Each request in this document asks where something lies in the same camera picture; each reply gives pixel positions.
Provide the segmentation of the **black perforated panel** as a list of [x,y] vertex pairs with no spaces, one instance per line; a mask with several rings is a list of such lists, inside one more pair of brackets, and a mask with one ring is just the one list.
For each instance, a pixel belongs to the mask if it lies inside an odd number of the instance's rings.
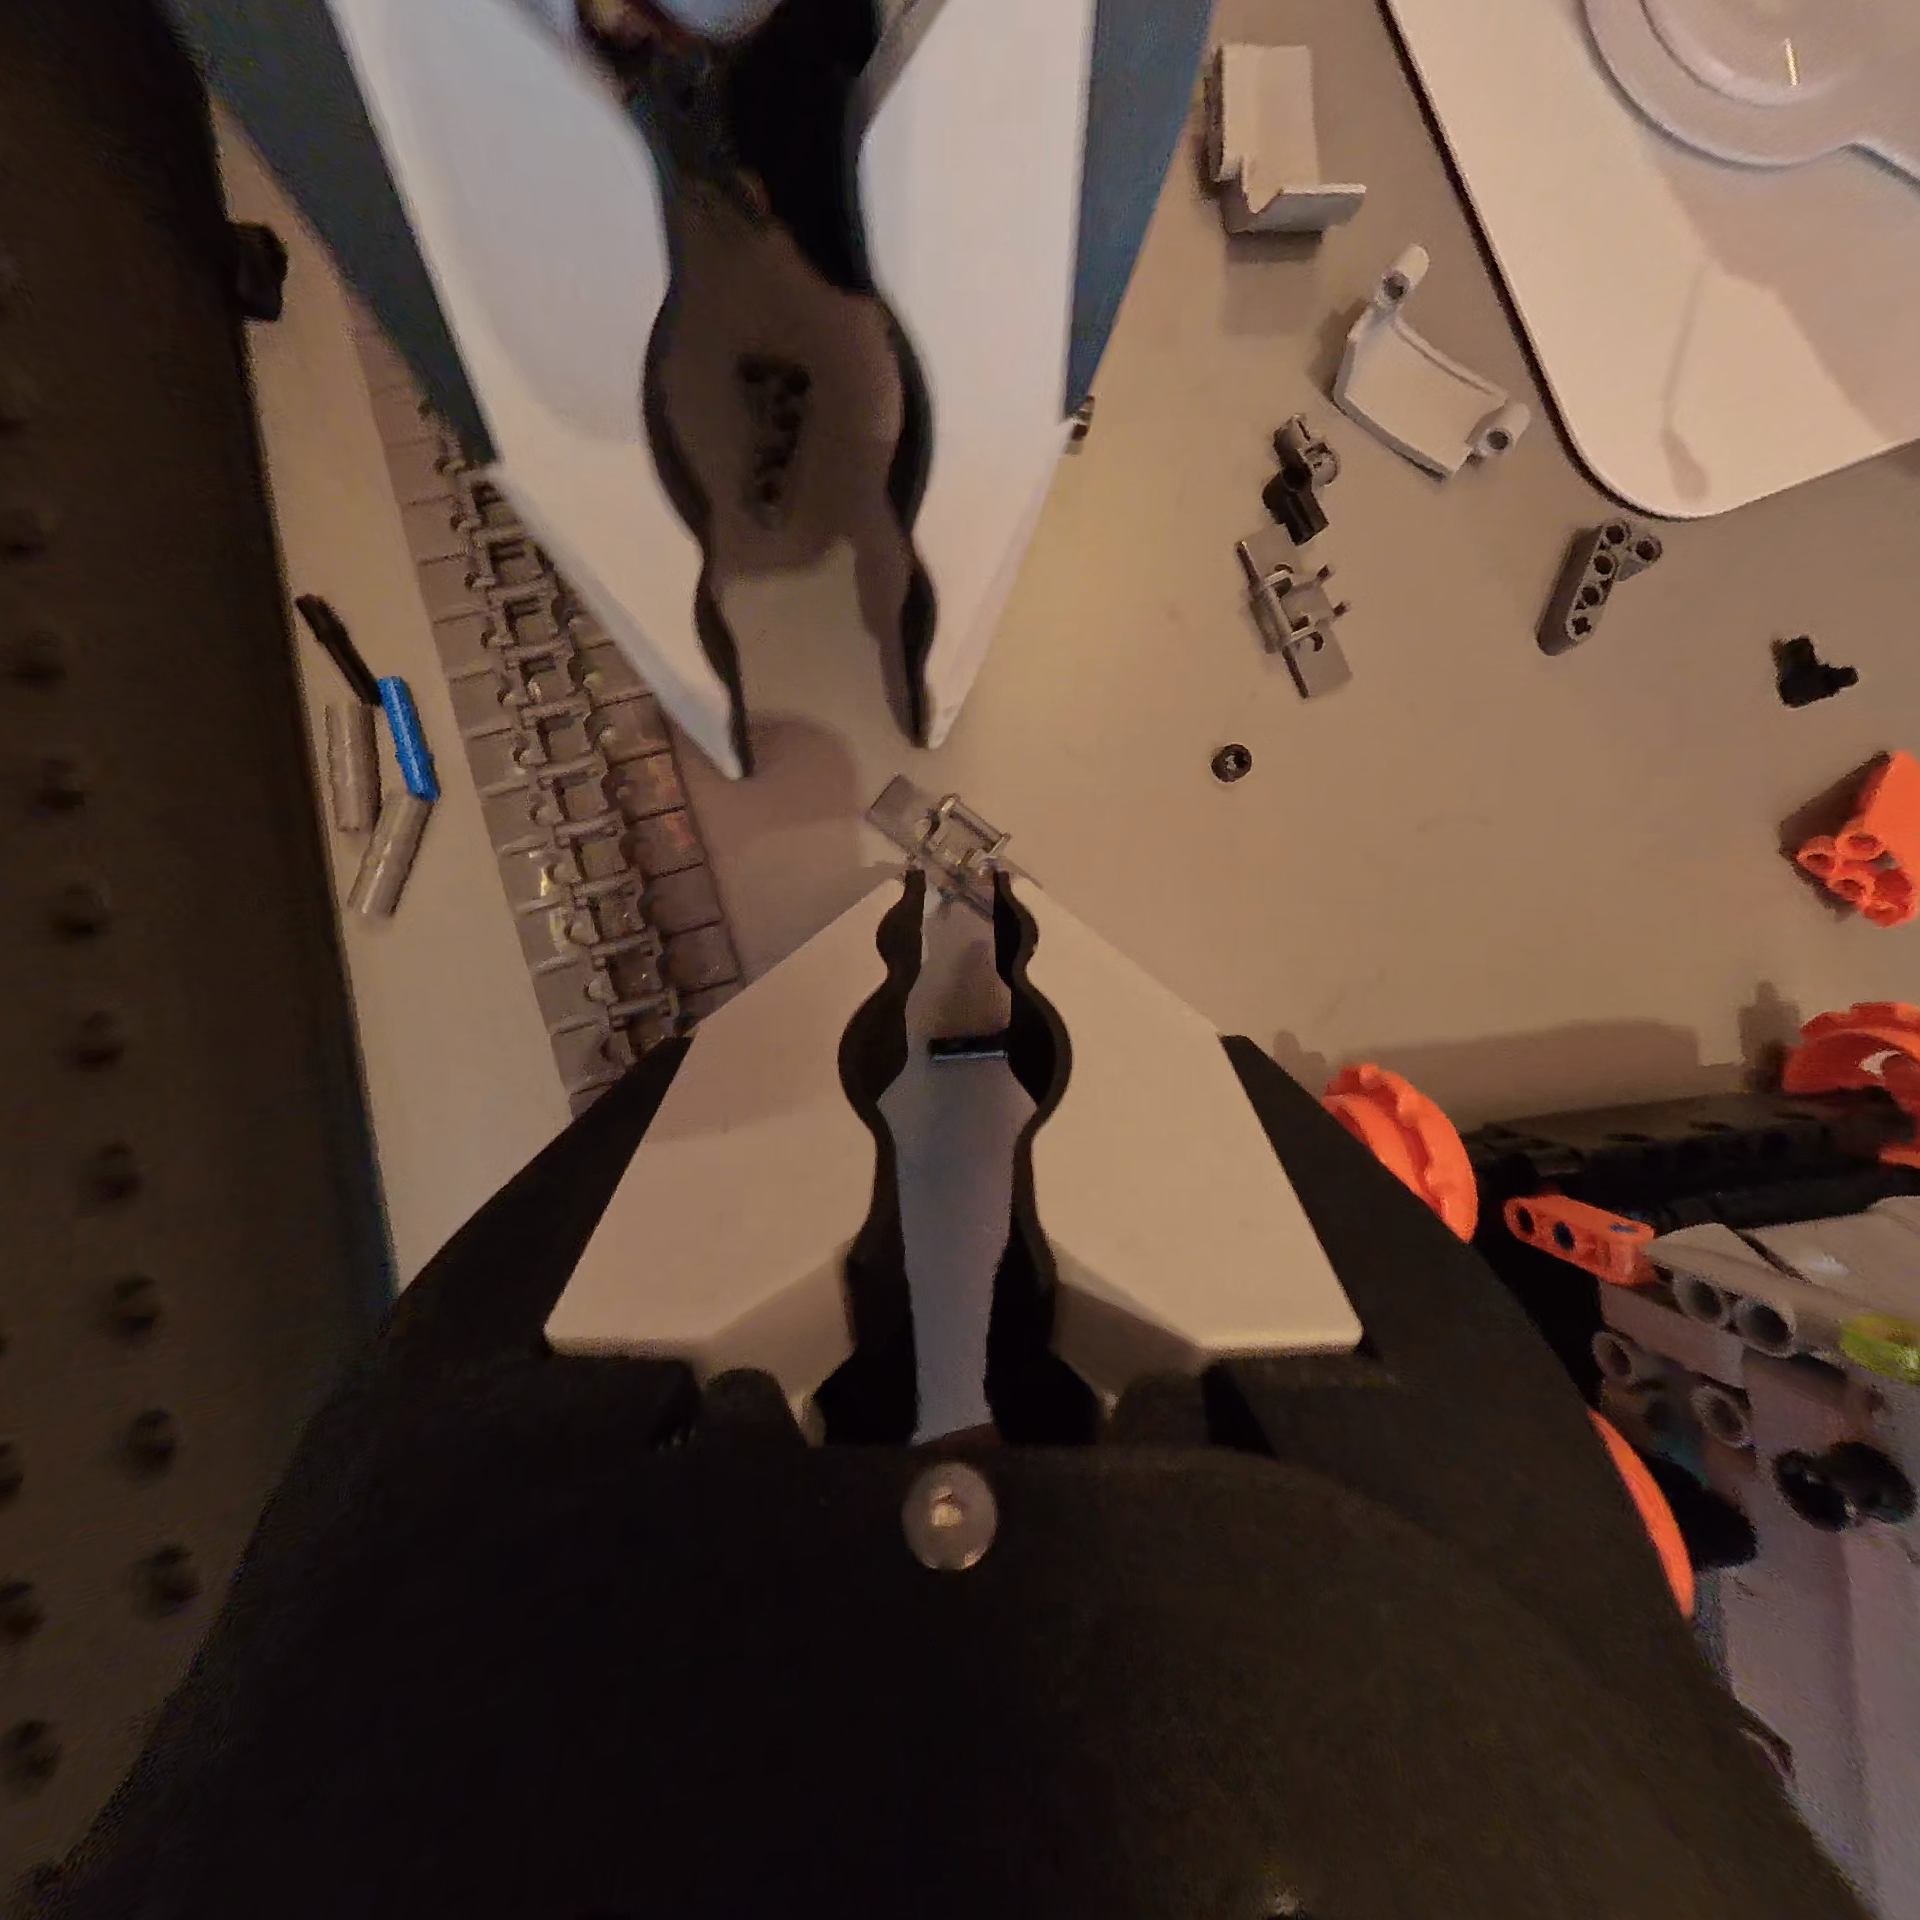
[[4,5],[4,1916],[220,1613],[382,1282],[256,440],[161,5]]

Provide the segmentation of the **black grey cross connector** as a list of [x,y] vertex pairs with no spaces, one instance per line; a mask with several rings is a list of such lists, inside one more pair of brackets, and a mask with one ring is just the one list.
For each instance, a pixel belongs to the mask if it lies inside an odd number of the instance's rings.
[[1265,484],[1265,509],[1290,541],[1307,546],[1328,527],[1323,490],[1338,480],[1338,452],[1302,416],[1276,429],[1273,449],[1278,468]]

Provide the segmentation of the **single grey track link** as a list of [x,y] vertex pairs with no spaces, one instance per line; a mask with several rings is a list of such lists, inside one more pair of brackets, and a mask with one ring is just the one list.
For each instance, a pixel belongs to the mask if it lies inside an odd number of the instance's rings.
[[958,793],[936,797],[898,774],[866,805],[862,820],[923,876],[933,897],[993,917],[1012,834]]
[[1238,540],[1234,557],[1262,646],[1284,665],[1296,692],[1314,701],[1350,685],[1338,630],[1348,605],[1336,592],[1333,567],[1284,546],[1280,529]]

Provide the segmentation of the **orange wedge block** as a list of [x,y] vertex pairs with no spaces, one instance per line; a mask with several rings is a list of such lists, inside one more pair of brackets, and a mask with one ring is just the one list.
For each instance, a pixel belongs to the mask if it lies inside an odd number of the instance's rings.
[[1875,928],[1918,913],[1918,758],[1885,751],[1784,830],[1795,869]]

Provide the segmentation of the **light grey curved panel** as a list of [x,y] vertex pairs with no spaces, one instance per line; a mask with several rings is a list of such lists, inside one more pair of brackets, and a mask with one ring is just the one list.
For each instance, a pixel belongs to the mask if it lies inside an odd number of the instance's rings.
[[1450,480],[1501,458],[1530,431],[1531,412],[1409,324],[1409,302],[1430,258],[1405,247],[1348,326],[1336,368],[1336,406],[1422,473]]

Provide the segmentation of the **black long pin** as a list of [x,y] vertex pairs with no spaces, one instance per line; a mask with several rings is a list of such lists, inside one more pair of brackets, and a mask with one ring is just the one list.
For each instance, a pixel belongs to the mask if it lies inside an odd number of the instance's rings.
[[368,661],[361,658],[357,642],[347,633],[347,625],[337,612],[337,608],[315,592],[302,592],[296,598],[296,609],[300,612],[302,621],[307,624],[310,637],[317,642],[322,653],[339,666],[342,684],[347,685],[353,696],[368,709],[380,709],[380,681],[371,669]]

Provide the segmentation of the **white lamp base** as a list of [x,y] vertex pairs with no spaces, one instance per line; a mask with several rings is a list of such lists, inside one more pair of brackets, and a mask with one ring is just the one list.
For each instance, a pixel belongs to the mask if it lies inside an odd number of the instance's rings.
[[1916,2],[1394,2],[1553,408],[1705,519],[1916,442]]

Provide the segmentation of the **grey orange toy block vehicle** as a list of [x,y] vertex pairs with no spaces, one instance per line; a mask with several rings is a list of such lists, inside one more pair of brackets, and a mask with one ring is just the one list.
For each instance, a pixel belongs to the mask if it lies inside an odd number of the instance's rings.
[[1730,1095],[1464,1134],[1357,1062],[1323,1103],[1517,1290],[1762,1757],[1870,1909],[1916,1916],[1916,1007],[1820,1015]]

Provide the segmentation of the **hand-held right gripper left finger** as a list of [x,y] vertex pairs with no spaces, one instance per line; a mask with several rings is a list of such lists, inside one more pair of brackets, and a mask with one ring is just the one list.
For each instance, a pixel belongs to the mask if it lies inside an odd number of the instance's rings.
[[756,1370],[834,1444],[922,1421],[898,1151],[926,876],[902,870],[694,1031],[546,1317],[556,1352]]

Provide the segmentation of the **dark grey angled beam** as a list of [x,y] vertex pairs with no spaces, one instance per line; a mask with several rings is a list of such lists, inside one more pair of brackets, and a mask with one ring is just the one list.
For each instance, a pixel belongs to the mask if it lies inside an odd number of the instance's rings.
[[1537,645],[1564,655],[1597,630],[1614,592],[1656,567],[1664,541],[1634,519],[1614,517],[1577,532],[1548,594]]

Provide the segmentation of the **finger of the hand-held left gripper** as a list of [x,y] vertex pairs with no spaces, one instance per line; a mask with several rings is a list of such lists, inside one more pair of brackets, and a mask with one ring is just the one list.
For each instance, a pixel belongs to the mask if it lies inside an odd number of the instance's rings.
[[1092,2],[898,5],[858,82],[858,202],[914,392],[906,687],[947,742],[1067,447]]
[[657,162],[571,5],[330,7],[488,426],[489,476],[722,777],[744,701],[644,420],[669,293]]

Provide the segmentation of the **blue pin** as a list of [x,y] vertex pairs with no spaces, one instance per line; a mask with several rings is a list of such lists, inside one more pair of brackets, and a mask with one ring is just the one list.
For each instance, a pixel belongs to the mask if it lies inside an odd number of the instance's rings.
[[410,797],[436,805],[441,797],[438,768],[425,742],[416,694],[403,677],[374,679],[377,705],[382,709],[393,742],[403,788]]

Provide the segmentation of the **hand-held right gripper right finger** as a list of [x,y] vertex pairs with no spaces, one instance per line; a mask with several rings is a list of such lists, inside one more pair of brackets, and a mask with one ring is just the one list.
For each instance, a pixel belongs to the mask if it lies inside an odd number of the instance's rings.
[[1086,1444],[1140,1380],[1347,1357],[1361,1317],[1226,1038],[1030,878],[993,878],[1027,1092],[993,1284],[1009,1444]]

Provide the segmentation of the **light grey curved block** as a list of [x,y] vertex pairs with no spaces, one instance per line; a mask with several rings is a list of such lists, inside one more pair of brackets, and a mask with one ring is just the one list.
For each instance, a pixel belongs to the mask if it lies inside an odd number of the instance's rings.
[[1361,212],[1368,188],[1323,168],[1312,49],[1232,39],[1213,48],[1206,175],[1230,237],[1318,234]]

